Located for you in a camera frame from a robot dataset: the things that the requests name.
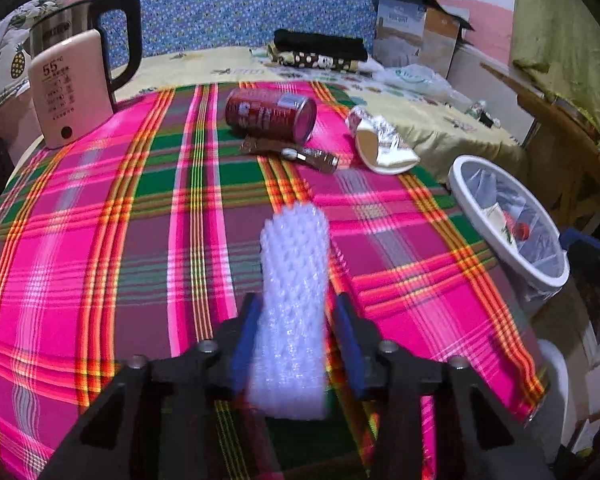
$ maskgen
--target pineapple print fabric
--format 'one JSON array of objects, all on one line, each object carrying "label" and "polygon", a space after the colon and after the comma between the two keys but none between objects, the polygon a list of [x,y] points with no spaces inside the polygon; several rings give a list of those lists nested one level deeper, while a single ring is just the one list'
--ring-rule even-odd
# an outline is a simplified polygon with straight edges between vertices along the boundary
[{"label": "pineapple print fabric", "polygon": [[29,30],[69,0],[32,0],[0,22],[0,105],[29,87]]},{"label": "pineapple print fabric", "polygon": [[24,67],[27,63],[24,54],[22,53],[22,43],[16,47],[16,55],[11,61],[11,79],[17,79],[24,74]]}]

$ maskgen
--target red soda can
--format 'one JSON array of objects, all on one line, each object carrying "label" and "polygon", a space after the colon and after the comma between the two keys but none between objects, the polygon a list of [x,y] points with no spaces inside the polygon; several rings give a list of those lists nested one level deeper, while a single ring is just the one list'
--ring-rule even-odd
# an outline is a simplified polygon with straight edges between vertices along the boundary
[{"label": "red soda can", "polygon": [[309,97],[280,90],[237,88],[224,108],[226,123],[253,137],[304,144],[314,130],[317,107]]}]

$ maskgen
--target white trash bin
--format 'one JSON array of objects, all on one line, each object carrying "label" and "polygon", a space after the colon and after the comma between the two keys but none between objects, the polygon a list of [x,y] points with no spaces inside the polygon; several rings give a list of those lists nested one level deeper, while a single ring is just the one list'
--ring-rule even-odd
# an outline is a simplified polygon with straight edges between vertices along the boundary
[{"label": "white trash bin", "polygon": [[[566,251],[549,213],[513,176],[479,156],[462,155],[449,170],[449,186],[475,230],[497,254],[521,307],[531,317],[557,294],[569,277]],[[484,209],[498,203],[514,221],[529,227],[527,240],[510,246],[487,220]]]}]

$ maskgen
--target green curtain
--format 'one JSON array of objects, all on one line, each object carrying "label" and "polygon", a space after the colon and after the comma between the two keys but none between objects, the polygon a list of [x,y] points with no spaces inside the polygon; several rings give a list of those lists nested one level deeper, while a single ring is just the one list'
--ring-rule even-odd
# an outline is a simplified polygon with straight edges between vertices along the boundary
[{"label": "green curtain", "polygon": [[510,56],[600,131],[600,26],[581,0],[516,0]]}]

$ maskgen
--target black kettle handle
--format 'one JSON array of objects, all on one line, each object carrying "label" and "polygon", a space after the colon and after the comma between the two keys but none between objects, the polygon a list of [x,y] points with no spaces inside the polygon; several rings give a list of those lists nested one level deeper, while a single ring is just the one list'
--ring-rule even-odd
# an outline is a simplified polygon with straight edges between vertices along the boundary
[{"label": "black kettle handle", "polygon": [[[103,46],[106,48],[106,35],[100,27],[100,17],[110,10],[122,10],[126,15],[126,33],[129,44],[129,62],[126,68],[117,78],[110,82],[110,91],[115,92],[122,85],[128,83],[134,76],[140,62],[142,61],[142,27],[140,21],[140,0],[93,0],[89,7],[89,18],[94,28],[103,38]],[[106,53],[103,52],[104,61],[107,64],[107,73],[109,73],[108,60]]]}]

